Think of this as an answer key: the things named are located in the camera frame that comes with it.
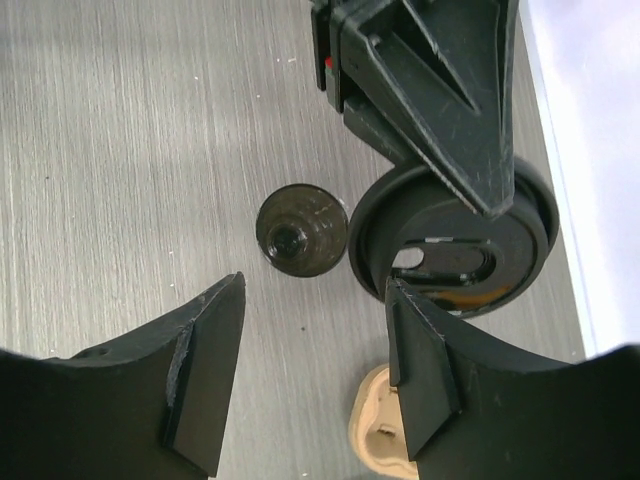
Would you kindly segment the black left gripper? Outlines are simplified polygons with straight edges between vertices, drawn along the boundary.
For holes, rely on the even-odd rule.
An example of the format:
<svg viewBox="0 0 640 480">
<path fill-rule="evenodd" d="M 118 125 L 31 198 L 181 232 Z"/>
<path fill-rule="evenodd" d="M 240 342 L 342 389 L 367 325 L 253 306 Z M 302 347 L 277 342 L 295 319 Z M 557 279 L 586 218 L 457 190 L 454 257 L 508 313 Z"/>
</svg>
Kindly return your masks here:
<svg viewBox="0 0 640 480">
<path fill-rule="evenodd" d="M 474 212 L 498 217 L 515 190 L 518 6 L 312 1 L 316 86 L 344 125 L 392 164 L 416 153 Z M 367 99 L 345 100 L 343 74 Z"/>
</svg>

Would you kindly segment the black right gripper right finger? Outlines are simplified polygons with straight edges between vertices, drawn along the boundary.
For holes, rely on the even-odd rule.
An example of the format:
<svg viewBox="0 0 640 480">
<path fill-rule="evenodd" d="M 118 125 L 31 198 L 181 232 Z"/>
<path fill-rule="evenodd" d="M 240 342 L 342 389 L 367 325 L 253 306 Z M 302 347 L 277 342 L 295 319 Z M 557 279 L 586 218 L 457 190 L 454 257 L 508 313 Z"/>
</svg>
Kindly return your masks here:
<svg viewBox="0 0 640 480">
<path fill-rule="evenodd" d="M 391 280 L 390 383 L 423 479 L 635 479 L 639 349 L 570 364 L 502 341 Z"/>
</svg>

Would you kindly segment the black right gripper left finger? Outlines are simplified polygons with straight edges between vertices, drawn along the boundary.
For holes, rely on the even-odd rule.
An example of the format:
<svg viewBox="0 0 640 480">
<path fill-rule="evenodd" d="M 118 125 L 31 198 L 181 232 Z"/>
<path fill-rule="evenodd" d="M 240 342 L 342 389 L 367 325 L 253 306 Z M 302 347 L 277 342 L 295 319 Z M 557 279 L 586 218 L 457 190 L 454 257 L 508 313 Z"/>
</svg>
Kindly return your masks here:
<svg viewBox="0 0 640 480">
<path fill-rule="evenodd" d="M 245 305 L 235 273 L 70 358 L 3 351 L 2 477 L 216 476 Z"/>
</svg>

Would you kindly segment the black cup lid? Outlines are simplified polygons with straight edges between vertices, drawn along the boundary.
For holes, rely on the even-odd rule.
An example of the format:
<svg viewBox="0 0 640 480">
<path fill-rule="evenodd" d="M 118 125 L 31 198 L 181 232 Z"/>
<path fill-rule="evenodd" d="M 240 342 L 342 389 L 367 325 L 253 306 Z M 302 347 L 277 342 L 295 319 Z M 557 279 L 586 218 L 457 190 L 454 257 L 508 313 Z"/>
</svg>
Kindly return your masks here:
<svg viewBox="0 0 640 480">
<path fill-rule="evenodd" d="M 428 168 L 396 166 L 359 201 L 348 253 L 362 287 L 384 300 L 393 277 L 462 318 L 515 300 L 539 276 L 559 231 L 542 175 L 515 160 L 512 206 L 494 220 L 473 213 Z"/>
</svg>

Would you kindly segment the black coffee cup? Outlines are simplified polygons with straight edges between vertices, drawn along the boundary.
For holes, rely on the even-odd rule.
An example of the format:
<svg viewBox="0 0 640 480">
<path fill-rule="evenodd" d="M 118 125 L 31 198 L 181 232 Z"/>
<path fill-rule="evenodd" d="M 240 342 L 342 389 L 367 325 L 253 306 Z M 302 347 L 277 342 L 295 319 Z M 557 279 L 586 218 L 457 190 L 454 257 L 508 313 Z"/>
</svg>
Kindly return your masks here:
<svg viewBox="0 0 640 480">
<path fill-rule="evenodd" d="M 310 184 L 286 185 L 262 203 L 255 225 L 258 245 L 269 263 L 297 278 L 313 278 L 342 259 L 349 219 L 342 203 Z"/>
</svg>

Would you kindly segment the brown pulp cup carrier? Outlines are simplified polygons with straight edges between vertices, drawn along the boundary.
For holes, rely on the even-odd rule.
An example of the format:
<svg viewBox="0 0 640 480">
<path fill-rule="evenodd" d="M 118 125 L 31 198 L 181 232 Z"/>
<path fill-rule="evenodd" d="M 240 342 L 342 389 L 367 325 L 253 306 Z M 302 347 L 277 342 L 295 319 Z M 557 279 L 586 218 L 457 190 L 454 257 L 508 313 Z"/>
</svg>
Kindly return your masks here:
<svg viewBox="0 0 640 480">
<path fill-rule="evenodd" d="M 371 370 L 359 385 L 348 424 L 350 445 L 370 470 L 396 479 L 417 479 L 409 460 L 399 395 L 389 365 Z"/>
</svg>

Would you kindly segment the aluminium frame rail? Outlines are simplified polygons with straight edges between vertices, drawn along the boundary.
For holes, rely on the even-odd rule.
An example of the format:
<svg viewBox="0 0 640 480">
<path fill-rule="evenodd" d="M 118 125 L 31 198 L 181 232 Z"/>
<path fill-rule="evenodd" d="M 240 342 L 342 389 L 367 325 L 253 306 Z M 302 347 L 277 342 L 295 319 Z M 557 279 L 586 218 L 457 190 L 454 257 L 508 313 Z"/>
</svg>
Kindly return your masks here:
<svg viewBox="0 0 640 480">
<path fill-rule="evenodd" d="M 582 267 L 575 245 L 574 227 L 571 220 L 567 190 L 548 101 L 547 88 L 544 81 L 542 63 L 536 43 L 530 1 L 520 2 L 519 16 L 524 35 L 527 60 L 532 75 L 534 95 L 541 121 L 545 150 L 551 174 L 551 183 L 559 209 L 562 230 L 561 237 L 565 245 L 568 270 L 580 327 L 581 342 L 585 356 L 590 358 L 598 353 L 598 349 L 591 325 L 591 313 L 586 297 Z"/>
</svg>

